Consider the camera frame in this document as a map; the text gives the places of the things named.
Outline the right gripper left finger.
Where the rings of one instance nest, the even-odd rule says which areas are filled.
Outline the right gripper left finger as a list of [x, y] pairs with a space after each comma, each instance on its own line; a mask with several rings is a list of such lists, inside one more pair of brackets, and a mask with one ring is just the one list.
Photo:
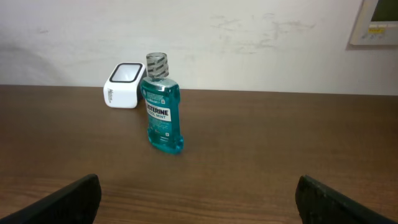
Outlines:
[[101, 201], [96, 174], [88, 174], [1, 219], [1, 224], [92, 224]]

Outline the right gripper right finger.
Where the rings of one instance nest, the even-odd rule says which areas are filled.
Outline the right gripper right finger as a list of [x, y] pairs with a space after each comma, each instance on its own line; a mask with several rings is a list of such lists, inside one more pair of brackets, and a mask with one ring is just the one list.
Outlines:
[[308, 175], [299, 179], [295, 203], [303, 224], [397, 224]]

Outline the blue mouthwash bottle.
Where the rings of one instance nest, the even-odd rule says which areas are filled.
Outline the blue mouthwash bottle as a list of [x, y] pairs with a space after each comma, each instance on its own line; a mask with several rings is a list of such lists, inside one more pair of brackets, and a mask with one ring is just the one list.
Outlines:
[[180, 130], [180, 88], [170, 79], [167, 54], [153, 52], [146, 55], [147, 76], [142, 79], [141, 93], [148, 114], [147, 135], [157, 149], [178, 154], [184, 140]]

